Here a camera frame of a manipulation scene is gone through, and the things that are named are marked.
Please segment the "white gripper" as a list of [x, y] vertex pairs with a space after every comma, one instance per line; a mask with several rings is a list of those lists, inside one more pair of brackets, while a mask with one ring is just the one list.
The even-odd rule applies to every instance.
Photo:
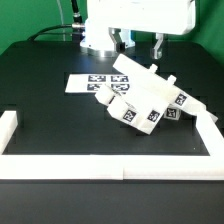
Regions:
[[111, 27], [117, 53], [125, 51], [120, 29], [156, 33], [151, 48], [155, 60], [162, 57], [164, 34], [183, 35], [196, 24], [195, 0], [87, 0], [87, 12], [89, 20]]

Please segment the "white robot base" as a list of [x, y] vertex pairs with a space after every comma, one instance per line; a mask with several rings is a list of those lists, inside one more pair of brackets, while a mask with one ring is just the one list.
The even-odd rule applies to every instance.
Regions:
[[[109, 36], [110, 28], [112, 27], [87, 19], [85, 22], [85, 37], [80, 42], [81, 51], [102, 58], [116, 57], [119, 53], [114, 50], [114, 44]], [[133, 51], [135, 42], [131, 38], [131, 31], [122, 28], [117, 29], [121, 30], [120, 36], [125, 42], [124, 52]]]

